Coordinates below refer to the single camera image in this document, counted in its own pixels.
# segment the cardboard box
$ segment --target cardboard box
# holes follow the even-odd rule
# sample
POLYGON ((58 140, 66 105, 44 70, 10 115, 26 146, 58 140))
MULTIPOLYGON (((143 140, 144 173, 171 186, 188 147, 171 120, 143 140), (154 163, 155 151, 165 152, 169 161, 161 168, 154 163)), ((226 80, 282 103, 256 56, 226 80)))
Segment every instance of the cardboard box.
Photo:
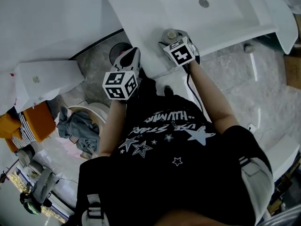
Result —
POLYGON ((284 56, 286 83, 301 89, 301 57, 284 56))

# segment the fiducial marker cube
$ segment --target fiducial marker cube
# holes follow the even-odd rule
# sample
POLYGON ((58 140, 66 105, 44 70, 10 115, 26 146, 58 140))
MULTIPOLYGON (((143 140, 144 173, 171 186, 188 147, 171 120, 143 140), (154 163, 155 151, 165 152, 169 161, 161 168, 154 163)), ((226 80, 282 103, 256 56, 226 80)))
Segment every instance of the fiducial marker cube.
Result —
POLYGON ((138 87, 134 71, 107 72, 103 80, 103 89, 112 100, 128 100, 138 87))
POLYGON ((165 47, 164 51, 177 66, 185 65, 196 58, 194 45, 187 37, 165 47))

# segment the sink basin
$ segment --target sink basin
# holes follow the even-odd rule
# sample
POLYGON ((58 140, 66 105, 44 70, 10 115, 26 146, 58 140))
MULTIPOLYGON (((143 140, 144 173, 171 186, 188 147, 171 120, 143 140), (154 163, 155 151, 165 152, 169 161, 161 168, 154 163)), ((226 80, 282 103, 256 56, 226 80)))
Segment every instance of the sink basin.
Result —
POLYGON ((265 0, 109 2, 132 45, 141 50, 141 64, 150 78, 173 68, 158 47, 165 29, 187 31, 201 56, 277 31, 265 0))

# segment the white box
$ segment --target white box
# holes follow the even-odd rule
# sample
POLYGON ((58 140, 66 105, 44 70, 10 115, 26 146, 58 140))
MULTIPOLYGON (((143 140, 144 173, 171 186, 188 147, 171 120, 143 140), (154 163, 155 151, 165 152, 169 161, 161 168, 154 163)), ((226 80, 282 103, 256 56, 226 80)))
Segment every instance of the white box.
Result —
POLYGON ((128 100, 137 87, 134 71, 105 73, 103 89, 109 99, 128 100))
POLYGON ((14 74, 18 113, 52 100, 84 81, 77 61, 73 60, 20 63, 14 74))

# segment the plastic bag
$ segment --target plastic bag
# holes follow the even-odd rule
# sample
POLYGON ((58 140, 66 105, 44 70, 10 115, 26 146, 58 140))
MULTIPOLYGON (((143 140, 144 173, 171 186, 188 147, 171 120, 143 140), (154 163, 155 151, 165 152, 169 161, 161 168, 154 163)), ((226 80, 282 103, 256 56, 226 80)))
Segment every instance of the plastic bag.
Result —
POLYGON ((0 73, 0 115, 4 115, 16 102, 13 73, 0 73))

